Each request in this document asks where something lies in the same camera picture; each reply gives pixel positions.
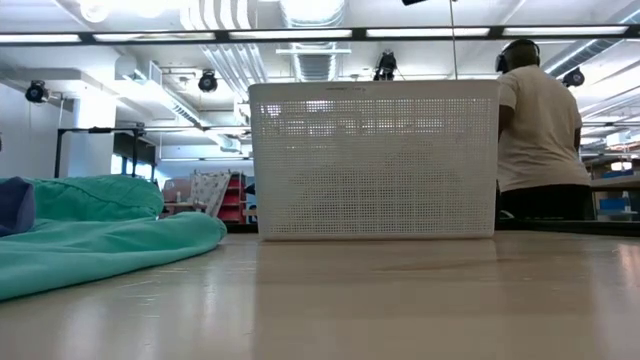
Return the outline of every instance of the spotlight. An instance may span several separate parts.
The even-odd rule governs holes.
[[[569,71],[567,75],[565,75],[562,78],[562,83],[566,87],[570,87],[570,86],[578,87],[584,84],[584,80],[585,80],[584,74],[582,73],[582,71],[580,71],[580,68],[578,67]]]
[[[393,55],[393,51],[387,49],[380,56],[380,62],[376,68],[376,74],[373,76],[373,81],[392,81],[395,75],[393,72],[398,68],[396,64],[396,57]]]
[[[27,89],[27,92],[24,96],[27,98],[27,101],[36,103],[36,104],[44,104],[49,101],[49,96],[51,92],[49,89],[44,87],[44,81],[42,80],[33,80],[31,81],[31,86]]]
[[[216,91],[218,88],[218,80],[216,80],[216,72],[214,70],[204,70],[202,77],[198,81],[198,88],[202,92]]]

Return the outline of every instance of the black pants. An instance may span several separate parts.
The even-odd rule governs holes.
[[[585,220],[590,197],[586,185],[549,185],[505,191],[500,206],[518,219]]]

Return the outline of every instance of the headphones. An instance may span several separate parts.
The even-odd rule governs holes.
[[[509,69],[507,67],[507,57],[505,56],[507,51],[515,49],[518,46],[531,46],[531,45],[533,45],[533,47],[536,48],[538,64],[540,64],[540,47],[538,46],[538,44],[536,44],[531,40],[519,39],[507,45],[507,47],[502,49],[502,52],[500,53],[500,55],[496,57],[496,72],[503,73],[503,74],[508,72]]]

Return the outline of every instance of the workbench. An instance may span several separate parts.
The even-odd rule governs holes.
[[[262,243],[0,303],[3,360],[637,359],[640,242]]]
[[[640,175],[591,180],[591,189],[593,191],[640,190]]]

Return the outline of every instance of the man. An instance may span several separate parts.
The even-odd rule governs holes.
[[[498,57],[502,210],[516,218],[584,220],[590,179],[578,156],[576,100],[540,69],[540,49],[516,40]]]

